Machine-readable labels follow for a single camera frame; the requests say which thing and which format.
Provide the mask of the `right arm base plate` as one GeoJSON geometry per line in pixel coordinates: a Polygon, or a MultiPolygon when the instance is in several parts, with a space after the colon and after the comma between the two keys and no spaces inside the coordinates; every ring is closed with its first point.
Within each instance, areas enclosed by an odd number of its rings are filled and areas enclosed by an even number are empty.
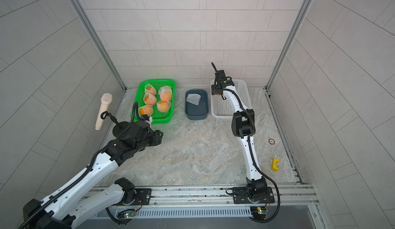
{"type": "Polygon", "coordinates": [[[262,197],[257,200],[249,197],[246,187],[232,187],[227,189],[226,193],[232,196],[234,204],[273,204],[276,201],[271,187],[268,187],[262,197]]]}

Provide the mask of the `yellow plastic block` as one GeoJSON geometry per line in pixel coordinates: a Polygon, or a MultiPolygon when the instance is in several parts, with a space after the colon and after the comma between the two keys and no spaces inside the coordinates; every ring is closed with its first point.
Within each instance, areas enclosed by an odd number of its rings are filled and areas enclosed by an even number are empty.
{"type": "Polygon", "coordinates": [[[277,166],[279,164],[279,162],[280,162],[279,159],[276,159],[276,158],[273,159],[272,166],[271,166],[271,169],[273,171],[279,171],[279,167],[277,166]]]}

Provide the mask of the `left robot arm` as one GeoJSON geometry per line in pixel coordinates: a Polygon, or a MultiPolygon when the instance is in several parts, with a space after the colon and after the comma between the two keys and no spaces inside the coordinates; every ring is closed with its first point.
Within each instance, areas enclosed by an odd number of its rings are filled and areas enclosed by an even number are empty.
{"type": "Polygon", "coordinates": [[[105,190],[83,198],[107,174],[137,152],[160,145],[163,138],[162,131],[151,129],[152,118],[141,113],[138,102],[133,103],[129,122],[119,123],[111,113],[102,112],[100,118],[106,117],[115,123],[113,135],[116,138],[96,151],[90,163],[61,188],[42,200],[29,201],[23,208],[21,229],[75,229],[112,205],[142,208],[145,200],[127,178],[120,178],[105,190]]]}

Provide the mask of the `green circuit board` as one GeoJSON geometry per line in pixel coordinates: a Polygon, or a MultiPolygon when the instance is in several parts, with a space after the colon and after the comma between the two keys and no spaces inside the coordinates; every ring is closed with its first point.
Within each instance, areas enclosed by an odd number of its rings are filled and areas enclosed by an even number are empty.
{"type": "Polygon", "coordinates": [[[268,208],[256,206],[250,207],[250,211],[252,215],[252,220],[261,223],[263,223],[263,221],[266,219],[266,216],[270,213],[268,208]]]}
{"type": "Polygon", "coordinates": [[[117,218],[121,220],[132,219],[137,214],[137,212],[138,210],[135,209],[126,209],[120,211],[117,215],[117,218]]]}

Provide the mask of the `white plastic basket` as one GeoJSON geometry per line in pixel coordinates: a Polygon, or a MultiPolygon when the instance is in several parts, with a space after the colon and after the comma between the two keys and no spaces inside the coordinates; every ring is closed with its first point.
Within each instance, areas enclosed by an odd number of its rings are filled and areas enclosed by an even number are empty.
{"type": "MultiPolygon", "coordinates": [[[[252,109],[252,103],[248,92],[247,84],[244,80],[234,79],[235,90],[239,99],[243,103],[245,109],[252,109]]],[[[225,95],[231,95],[232,100],[223,100],[221,95],[211,95],[211,113],[217,120],[231,122],[233,114],[235,112],[235,105],[240,106],[238,99],[230,92],[224,93],[225,95]]]]}

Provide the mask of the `dark blue plastic tub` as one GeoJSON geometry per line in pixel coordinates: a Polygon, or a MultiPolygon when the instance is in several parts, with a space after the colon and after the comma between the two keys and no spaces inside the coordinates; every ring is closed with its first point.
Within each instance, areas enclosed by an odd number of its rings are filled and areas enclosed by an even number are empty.
{"type": "Polygon", "coordinates": [[[205,90],[189,90],[185,94],[185,114],[189,120],[204,120],[209,113],[208,94],[205,90]]]}

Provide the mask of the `green plastic basket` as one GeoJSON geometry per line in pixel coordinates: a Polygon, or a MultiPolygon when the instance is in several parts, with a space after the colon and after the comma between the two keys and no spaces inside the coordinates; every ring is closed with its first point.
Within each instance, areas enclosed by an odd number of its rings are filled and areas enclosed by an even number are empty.
{"type": "Polygon", "coordinates": [[[144,81],[137,89],[135,101],[138,110],[131,113],[134,120],[147,114],[153,119],[153,124],[167,124],[174,113],[175,82],[170,79],[144,81]]]}

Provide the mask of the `netted orange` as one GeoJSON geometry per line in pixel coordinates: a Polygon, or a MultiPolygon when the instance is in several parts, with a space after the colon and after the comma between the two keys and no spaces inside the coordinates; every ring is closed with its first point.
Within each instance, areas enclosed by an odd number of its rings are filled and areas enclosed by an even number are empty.
{"type": "Polygon", "coordinates": [[[161,113],[168,113],[172,106],[170,101],[159,101],[156,105],[158,111],[161,113]]]}
{"type": "Polygon", "coordinates": [[[153,113],[154,109],[152,105],[144,105],[138,108],[139,117],[142,117],[143,115],[148,115],[151,117],[153,113]]]}
{"type": "Polygon", "coordinates": [[[161,101],[171,101],[172,100],[172,87],[163,86],[158,91],[161,101]]]}
{"type": "Polygon", "coordinates": [[[145,105],[155,105],[157,103],[157,98],[147,93],[144,95],[144,103],[145,105]]]}
{"type": "Polygon", "coordinates": [[[153,85],[147,83],[145,85],[145,94],[147,94],[147,93],[155,96],[157,94],[157,90],[153,85]]]}

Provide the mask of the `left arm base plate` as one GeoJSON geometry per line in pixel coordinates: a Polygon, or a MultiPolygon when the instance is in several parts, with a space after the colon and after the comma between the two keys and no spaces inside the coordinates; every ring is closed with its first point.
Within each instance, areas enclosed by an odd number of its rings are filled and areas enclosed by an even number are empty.
{"type": "Polygon", "coordinates": [[[120,203],[125,206],[149,205],[152,190],[149,188],[138,188],[124,193],[120,203]]]}

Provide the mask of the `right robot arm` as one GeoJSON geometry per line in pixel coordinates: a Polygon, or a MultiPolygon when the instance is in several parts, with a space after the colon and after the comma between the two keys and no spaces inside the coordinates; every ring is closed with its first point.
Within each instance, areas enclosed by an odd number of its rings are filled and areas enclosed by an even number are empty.
{"type": "Polygon", "coordinates": [[[215,70],[215,80],[214,84],[211,85],[211,94],[221,96],[223,100],[230,104],[233,111],[231,130],[233,135],[238,138],[243,150],[247,174],[247,198],[253,203],[264,202],[269,204],[273,200],[273,192],[268,187],[267,181],[270,181],[276,190],[277,207],[269,218],[267,217],[269,214],[267,206],[253,209],[252,221],[268,223],[278,215],[281,199],[276,182],[266,175],[258,164],[254,145],[254,135],[256,133],[255,112],[243,103],[232,78],[227,76],[224,70],[218,70],[214,63],[211,63],[211,65],[215,70]]]}

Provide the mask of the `left green circuit board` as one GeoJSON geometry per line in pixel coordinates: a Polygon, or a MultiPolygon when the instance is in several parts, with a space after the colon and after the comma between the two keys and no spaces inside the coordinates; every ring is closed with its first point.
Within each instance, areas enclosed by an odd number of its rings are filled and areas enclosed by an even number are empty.
{"type": "Polygon", "coordinates": [[[132,219],[137,214],[137,212],[138,210],[135,209],[126,209],[120,211],[117,215],[117,218],[121,220],[132,219]]]}

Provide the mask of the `right green circuit board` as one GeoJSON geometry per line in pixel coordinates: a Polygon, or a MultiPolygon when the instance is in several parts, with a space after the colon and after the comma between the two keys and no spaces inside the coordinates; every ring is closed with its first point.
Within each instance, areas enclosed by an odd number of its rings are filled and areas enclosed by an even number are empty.
{"type": "Polygon", "coordinates": [[[263,223],[263,221],[266,219],[266,216],[270,213],[268,208],[256,206],[250,207],[250,211],[252,215],[252,220],[261,223],[263,223]]]}

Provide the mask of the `aluminium rail frame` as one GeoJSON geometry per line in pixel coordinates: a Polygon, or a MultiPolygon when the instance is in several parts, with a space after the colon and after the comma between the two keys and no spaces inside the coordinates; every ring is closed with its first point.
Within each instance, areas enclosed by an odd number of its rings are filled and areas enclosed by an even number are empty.
{"type": "MultiPolygon", "coordinates": [[[[318,198],[314,188],[310,184],[278,184],[280,193],[280,209],[274,221],[282,215],[290,218],[293,214],[291,208],[307,209],[307,225],[315,229],[323,229],[324,223],[318,211],[318,198]]],[[[142,186],[138,188],[149,188],[152,190],[149,205],[125,206],[121,203],[109,208],[110,214],[118,221],[120,211],[126,209],[138,210],[132,219],[165,219],[165,218],[252,218],[250,207],[267,206],[270,213],[269,218],[277,207],[277,201],[273,204],[234,204],[232,196],[226,190],[232,187],[245,187],[243,185],[200,185],[200,186],[142,186]]],[[[276,190],[273,184],[269,187],[274,192],[277,200],[276,190]]]]}

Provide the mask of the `white foam net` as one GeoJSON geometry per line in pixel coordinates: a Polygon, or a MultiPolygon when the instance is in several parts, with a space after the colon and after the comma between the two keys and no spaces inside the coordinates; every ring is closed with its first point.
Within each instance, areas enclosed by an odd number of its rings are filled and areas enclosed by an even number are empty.
{"type": "Polygon", "coordinates": [[[199,105],[201,100],[201,95],[196,93],[189,93],[186,97],[186,102],[191,103],[193,105],[199,105]]]}

